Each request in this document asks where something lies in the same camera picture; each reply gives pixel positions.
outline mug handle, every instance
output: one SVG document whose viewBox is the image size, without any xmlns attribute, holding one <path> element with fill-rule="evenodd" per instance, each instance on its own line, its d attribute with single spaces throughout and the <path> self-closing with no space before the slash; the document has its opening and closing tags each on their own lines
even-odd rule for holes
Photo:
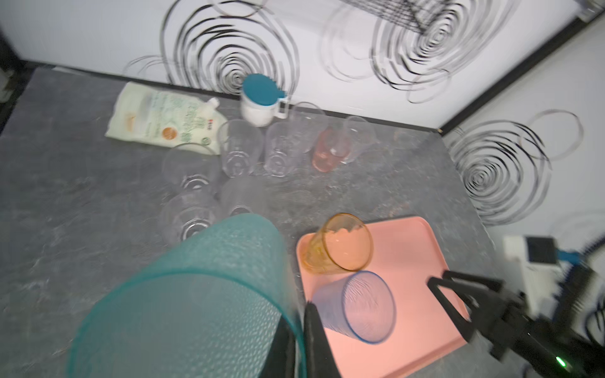
<svg viewBox="0 0 605 378">
<path fill-rule="evenodd" d="M 281 108 L 281 103 L 284 104 L 284 112 L 280 112 L 280 108 Z M 280 98 L 278 100 L 278 105 L 275 108 L 275 117 L 279 118 L 279 119 L 286 119 L 286 117 L 288 116 L 288 99 L 286 98 Z"/>
</svg>

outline amber transparent cup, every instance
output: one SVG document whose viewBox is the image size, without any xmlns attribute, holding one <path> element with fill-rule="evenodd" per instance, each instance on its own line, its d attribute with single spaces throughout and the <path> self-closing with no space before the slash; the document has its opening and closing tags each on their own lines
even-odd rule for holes
<svg viewBox="0 0 605 378">
<path fill-rule="evenodd" d="M 370 263 L 373 252 L 368 227 L 354 215 L 339 213 L 313 236 L 301 261 L 315 274 L 357 272 Z"/>
</svg>

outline clear glass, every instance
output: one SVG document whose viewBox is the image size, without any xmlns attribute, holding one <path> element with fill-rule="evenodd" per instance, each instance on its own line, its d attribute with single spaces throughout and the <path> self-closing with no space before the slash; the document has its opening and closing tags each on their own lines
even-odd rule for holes
<svg viewBox="0 0 605 378">
<path fill-rule="evenodd" d="M 328 117 L 317 105 L 310 102 L 297 103 L 290 110 L 293 133 L 301 144 L 303 153 L 311 151 L 319 135 L 328 127 Z"/>
<path fill-rule="evenodd" d="M 168 201 L 160 212 L 164 240 L 176 246 L 224 218 L 218 202 L 205 191 L 182 192 Z"/>
<path fill-rule="evenodd" d="M 302 145 L 288 122 L 276 122 L 269 126 L 265 135 L 265 171 L 273 176 L 284 177 L 300 161 Z"/>
<path fill-rule="evenodd" d="M 351 137 L 344 128 L 327 128 L 319 135 L 312 164 L 320 172 L 330 172 L 351 151 Z"/>
<path fill-rule="evenodd" d="M 368 147 L 378 142 L 374 126 L 362 117 L 347 117 L 344 120 L 344 128 L 351 136 L 351 152 L 342 160 L 344 164 L 357 159 Z"/>
<path fill-rule="evenodd" d="M 393 294 L 373 272 L 362 270 L 324 285 L 311 301 L 325 328 L 368 344 L 387 340 L 395 327 Z"/>
<path fill-rule="evenodd" d="M 225 122 L 217 132 L 223 170 L 229 177 L 249 175 L 263 151 L 263 134 L 248 121 Z"/>
<path fill-rule="evenodd" d="M 187 239 L 99 301 L 73 341 L 69 378 L 259 376 L 280 316 L 303 326 L 286 245 L 255 214 Z"/>
<path fill-rule="evenodd" d="M 315 274 L 356 272 L 370 263 L 373 252 L 368 227 L 354 215 L 339 213 L 315 233 L 301 261 Z"/>
<path fill-rule="evenodd" d="M 263 181 L 256 176 L 229 179 L 220 192 L 223 213 L 230 217 L 242 213 L 267 214 L 267 198 Z"/>
<path fill-rule="evenodd" d="M 177 192 L 204 189 L 214 194 L 221 174 L 216 153 L 197 143 L 184 143 L 166 153 L 162 175 Z"/>
</svg>

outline black wire mesh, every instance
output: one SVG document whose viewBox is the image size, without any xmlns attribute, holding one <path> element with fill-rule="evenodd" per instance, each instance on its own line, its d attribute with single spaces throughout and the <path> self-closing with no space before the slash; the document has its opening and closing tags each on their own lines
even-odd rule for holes
<svg viewBox="0 0 605 378">
<path fill-rule="evenodd" d="M 341 0 L 395 25 L 424 33 L 449 0 Z"/>
</svg>

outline table surface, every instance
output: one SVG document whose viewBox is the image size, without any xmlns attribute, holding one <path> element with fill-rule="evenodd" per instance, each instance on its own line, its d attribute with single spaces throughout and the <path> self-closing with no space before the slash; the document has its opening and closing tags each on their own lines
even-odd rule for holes
<svg viewBox="0 0 605 378">
<path fill-rule="evenodd" d="M 0 135 L 2 377 L 63 377 L 92 306 L 168 249 L 157 226 L 175 194 L 160 173 L 166 149 L 104 136 L 124 84 L 39 68 Z M 228 119 L 240 118 L 236 100 L 220 102 Z M 451 270 L 499 276 L 440 136 L 375 127 L 380 144 L 328 174 L 313 169 L 309 155 L 284 178 L 257 166 L 267 217 L 288 252 L 338 212 L 366 222 L 419 215 Z M 501 364 L 488 351 L 476 337 L 412 376 L 518 376 L 504 373 L 517 370 L 516 356 Z"/>
</svg>

